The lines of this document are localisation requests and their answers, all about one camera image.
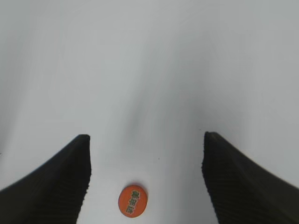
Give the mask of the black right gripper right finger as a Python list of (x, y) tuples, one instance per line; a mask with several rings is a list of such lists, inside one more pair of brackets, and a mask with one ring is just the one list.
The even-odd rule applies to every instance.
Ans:
[(220, 224), (297, 224), (299, 189), (205, 132), (202, 174)]

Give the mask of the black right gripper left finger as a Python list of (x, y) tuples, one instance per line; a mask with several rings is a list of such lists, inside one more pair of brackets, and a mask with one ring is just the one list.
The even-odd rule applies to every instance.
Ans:
[(2, 224), (75, 224), (91, 177), (90, 136), (80, 134), (0, 191)]

